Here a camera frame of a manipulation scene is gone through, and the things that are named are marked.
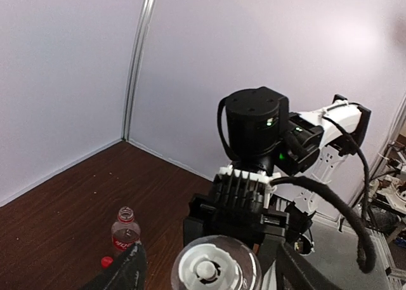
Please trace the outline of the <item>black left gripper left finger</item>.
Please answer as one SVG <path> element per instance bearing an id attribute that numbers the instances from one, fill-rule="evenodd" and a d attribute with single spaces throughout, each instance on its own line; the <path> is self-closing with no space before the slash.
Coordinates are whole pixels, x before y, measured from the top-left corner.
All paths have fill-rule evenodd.
<path id="1" fill-rule="evenodd" d="M 145 288 L 147 254 L 142 243 L 135 242 L 112 264 L 80 289 L 140 290 Z"/>

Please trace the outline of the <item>small clear plastic bottle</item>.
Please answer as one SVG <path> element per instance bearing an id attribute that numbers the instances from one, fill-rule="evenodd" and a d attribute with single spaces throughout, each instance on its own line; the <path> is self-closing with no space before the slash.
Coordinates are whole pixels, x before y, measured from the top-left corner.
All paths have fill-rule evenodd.
<path id="1" fill-rule="evenodd" d="M 213 290 L 243 290 L 243 289 L 254 290 L 261 288 L 262 272 L 259 265 L 259 261 L 256 255 L 253 253 L 253 251 L 249 249 L 245 244 L 231 237 L 223 235 L 211 235 L 207 237 L 198 238 L 192 241 L 182 249 L 179 255 L 181 255 L 185 249 L 191 248 L 198 244 L 214 244 L 217 247 L 224 249 L 225 251 L 230 253 L 231 257 L 239 264 L 242 270 L 243 286 L 241 289 L 213 289 Z M 189 290 L 211 290 L 211 289 L 189 289 Z"/>

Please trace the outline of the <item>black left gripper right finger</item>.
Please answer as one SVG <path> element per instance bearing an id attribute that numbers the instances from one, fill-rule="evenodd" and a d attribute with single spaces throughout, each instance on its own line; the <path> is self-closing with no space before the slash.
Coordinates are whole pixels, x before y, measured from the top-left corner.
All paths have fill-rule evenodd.
<path id="1" fill-rule="evenodd" d="M 288 244 L 280 244 L 275 260 L 276 289 L 340 290 Z"/>

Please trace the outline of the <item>red cola bottle cap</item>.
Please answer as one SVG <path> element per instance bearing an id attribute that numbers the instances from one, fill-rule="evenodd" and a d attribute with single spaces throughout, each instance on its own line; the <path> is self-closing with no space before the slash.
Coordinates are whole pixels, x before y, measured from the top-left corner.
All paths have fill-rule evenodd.
<path id="1" fill-rule="evenodd" d="M 101 259 L 100 264 L 101 264 L 101 267 L 102 267 L 103 269 L 106 269 L 106 268 L 108 268 L 113 262 L 114 262 L 114 259 L 113 259 L 112 257 L 110 257 L 110 256 L 104 256 L 104 257 Z"/>

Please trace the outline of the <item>clear cola bottle red label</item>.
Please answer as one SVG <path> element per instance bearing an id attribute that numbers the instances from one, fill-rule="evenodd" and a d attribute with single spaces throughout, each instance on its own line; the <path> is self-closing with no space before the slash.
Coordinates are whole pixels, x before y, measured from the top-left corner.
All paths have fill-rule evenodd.
<path id="1" fill-rule="evenodd" d="M 141 229 L 134 219 L 134 212 L 131 208 L 127 206 L 120 208 L 117 219 L 111 227 L 111 234 L 114 258 L 117 258 L 133 243 L 140 241 Z"/>

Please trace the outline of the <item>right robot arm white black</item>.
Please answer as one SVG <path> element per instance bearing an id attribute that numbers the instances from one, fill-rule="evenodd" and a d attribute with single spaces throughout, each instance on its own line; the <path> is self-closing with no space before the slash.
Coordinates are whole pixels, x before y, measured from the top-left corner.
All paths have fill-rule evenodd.
<path id="1" fill-rule="evenodd" d="M 334 289 L 304 258 L 302 238 L 320 201 L 350 224 L 358 267 L 373 271 L 365 213 L 356 214 L 328 185 L 347 157 L 362 153 L 370 115 L 341 95 L 310 112 L 291 112 L 288 97 L 267 87 L 224 97 L 217 127 L 230 163 L 207 195 L 189 203 L 172 288 Z"/>

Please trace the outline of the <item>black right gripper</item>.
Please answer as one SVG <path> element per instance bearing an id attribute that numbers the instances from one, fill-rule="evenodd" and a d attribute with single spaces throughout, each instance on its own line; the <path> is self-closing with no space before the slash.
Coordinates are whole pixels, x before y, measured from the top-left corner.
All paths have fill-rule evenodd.
<path id="1" fill-rule="evenodd" d="M 281 211 L 264 209 L 252 213 L 230 209 L 214 203 L 206 195 L 195 194 L 183 220 L 183 247 L 211 235 L 237 239 L 249 248 L 258 246 L 257 257 L 263 274 L 261 289 L 274 290 L 277 289 L 277 250 L 286 242 L 288 220 L 288 215 Z"/>

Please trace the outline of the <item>white flip bottle cap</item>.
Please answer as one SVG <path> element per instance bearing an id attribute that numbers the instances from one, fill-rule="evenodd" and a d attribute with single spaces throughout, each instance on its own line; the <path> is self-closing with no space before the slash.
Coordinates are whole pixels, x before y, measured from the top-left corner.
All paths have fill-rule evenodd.
<path id="1" fill-rule="evenodd" d="M 241 289 L 242 270 L 224 249 L 198 244 L 179 255 L 171 285 L 173 289 Z"/>

